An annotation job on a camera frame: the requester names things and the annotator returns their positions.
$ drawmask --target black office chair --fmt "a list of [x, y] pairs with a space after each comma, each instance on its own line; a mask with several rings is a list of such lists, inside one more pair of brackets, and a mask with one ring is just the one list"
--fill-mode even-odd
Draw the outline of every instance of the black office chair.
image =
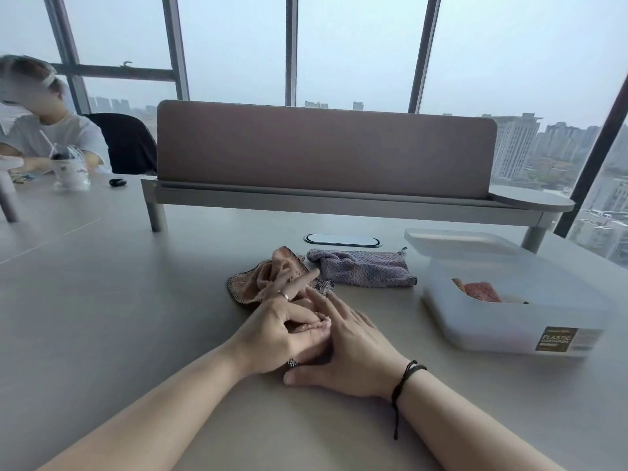
[[86, 117], [100, 127], [114, 173], [157, 172], [157, 144], [140, 119], [121, 113], [93, 113]]

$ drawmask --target desk surface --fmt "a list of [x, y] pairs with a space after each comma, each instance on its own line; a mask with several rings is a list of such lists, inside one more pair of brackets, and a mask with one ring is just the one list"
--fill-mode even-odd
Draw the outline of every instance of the desk surface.
[[[103, 423], [246, 317], [225, 280], [307, 233], [374, 236], [382, 251], [406, 228], [481, 230], [519, 242], [522, 227], [166, 205], [150, 231], [139, 180], [59, 196], [20, 187], [28, 222], [0, 221], [0, 469], [30, 470]], [[29, 238], [20, 238], [28, 231]], [[549, 235], [540, 254], [628, 303], [628, 273]], [[337, 292], [408, 357], [569, 471], [625, 470], [625, 307], [586, 360], [472, 353], [449, 345], [421, 302], [427, 260], [407, 256], [412, 289]], [[371, 399], [289, 389], [281, 374], [241, 382], [175, 469], [437, 469], [409, 426]]]

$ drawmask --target label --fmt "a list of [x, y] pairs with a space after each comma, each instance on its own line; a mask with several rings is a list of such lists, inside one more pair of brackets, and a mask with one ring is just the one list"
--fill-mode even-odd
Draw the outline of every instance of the label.
[[546, 327], [535, 350], [539, 352], [583, 352], [591, 350], [602, 332], [601, 329]]

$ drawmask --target black bracelet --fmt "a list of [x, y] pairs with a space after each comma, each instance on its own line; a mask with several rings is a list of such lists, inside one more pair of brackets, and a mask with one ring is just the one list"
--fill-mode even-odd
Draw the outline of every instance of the black bracelet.
[[427, 370], [427, 367], [424, 365], [418, 365], [416, 360], [413, 360], [406, 367], [406, 371], [403, 372], [403, 377], [399, 381], [399, 384], [392, 391], [391, 403], [392, 408], [394, 410], [394, 439], [399, 439], [399, 408], [397, 408], [397, 399], [399, 395], [401, 395], [401, 391], [403, 390], [404, 384], [408, 381], [410, 376], [416, 372], [417, 370]]

